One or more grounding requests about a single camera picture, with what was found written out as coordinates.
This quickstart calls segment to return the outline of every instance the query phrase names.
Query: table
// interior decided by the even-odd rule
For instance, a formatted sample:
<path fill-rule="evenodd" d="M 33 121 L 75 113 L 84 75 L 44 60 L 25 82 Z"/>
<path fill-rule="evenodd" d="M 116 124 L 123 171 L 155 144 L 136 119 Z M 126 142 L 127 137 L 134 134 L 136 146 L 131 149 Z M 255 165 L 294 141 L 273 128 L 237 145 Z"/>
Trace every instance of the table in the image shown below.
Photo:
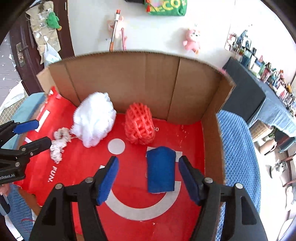
<path fill-rule="evenodd" d="M 296 119 L 281 99 L 234 58 L 223 69 L 232 77 L 236 87 L 222 109 L 241 116 L 251 127 L 255 121 L 275 126 L 289 137 L 296 136 Z"/>

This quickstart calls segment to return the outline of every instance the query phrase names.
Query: white mesh bath sponge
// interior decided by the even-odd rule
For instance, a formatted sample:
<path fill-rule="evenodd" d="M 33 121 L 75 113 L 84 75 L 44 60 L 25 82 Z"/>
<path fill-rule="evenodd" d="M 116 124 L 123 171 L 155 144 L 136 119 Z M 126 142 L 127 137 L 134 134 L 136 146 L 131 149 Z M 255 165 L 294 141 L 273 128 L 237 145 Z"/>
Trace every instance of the white mesh bath sponge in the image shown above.
<path fill-rule="evenodd" d="M 111 131 L 115 118 L 116 111 L 108 94 L 93 93 L 74 112 L 71 133 L 85 147 L 96 146 Z"/>

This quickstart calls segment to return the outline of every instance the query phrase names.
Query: human hand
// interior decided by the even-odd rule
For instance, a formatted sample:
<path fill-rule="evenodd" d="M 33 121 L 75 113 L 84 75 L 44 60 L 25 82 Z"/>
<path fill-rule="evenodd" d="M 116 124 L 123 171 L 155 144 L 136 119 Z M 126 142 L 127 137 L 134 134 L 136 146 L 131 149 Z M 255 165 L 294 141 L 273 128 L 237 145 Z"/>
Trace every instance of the human hand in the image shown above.
<path fill-rule="evenodd" d="M 0 194 L 5 195 L 6 197 L 10 193 L 10 186 L 9 183 L 0 186 Z"/>

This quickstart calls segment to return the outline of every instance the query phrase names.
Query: green plush toy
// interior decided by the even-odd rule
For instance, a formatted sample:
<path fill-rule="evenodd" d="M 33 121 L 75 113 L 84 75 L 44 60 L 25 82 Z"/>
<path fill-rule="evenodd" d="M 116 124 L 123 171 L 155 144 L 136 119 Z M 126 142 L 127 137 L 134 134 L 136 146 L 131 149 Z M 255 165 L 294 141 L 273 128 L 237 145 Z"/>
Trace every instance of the green plush toy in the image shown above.
<path fill-rule="evenodd" d="M 46 23 L 50 28 L 56 28 L 58 31 L 62 29 L 62 26 L 59 25 L 59 18 L 55 15 L 54 12 L 50 12 Z"/>

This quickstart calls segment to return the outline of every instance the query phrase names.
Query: white wall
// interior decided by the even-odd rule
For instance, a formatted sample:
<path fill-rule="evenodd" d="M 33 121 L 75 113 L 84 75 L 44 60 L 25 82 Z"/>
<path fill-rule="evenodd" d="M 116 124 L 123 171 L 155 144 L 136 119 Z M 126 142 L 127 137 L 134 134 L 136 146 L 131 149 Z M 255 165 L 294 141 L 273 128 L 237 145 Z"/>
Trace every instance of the white wall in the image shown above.
<path fill-rule="evenodd" d="M 277 69 L 284 69 L 288 82 L 296 71 L 296 44 L 279 18 L 260 0 L 188 0 L 184 17 L 150 16 L 143 5 L 124 0 L 70 0 L 68 4 L 76 56 L 109 50 L 106 21 L 114 18 L 116 9 L 121 9 L 128 24 L 125 30 L 128 50 L 161 51 L 198 58 L 221 68 L 232 55 L 224 49 L 231 22 L 252 22 L 256 26 L 252 46 L 257 48 L 257 53 L 262 53 L 264 60 Z M 202 49 L 197 56 L 185 51 L 182 45 L 186 29 L 194 24 L 202 32 Z M 121 50 L 120 40 L 115 46 Z"/>

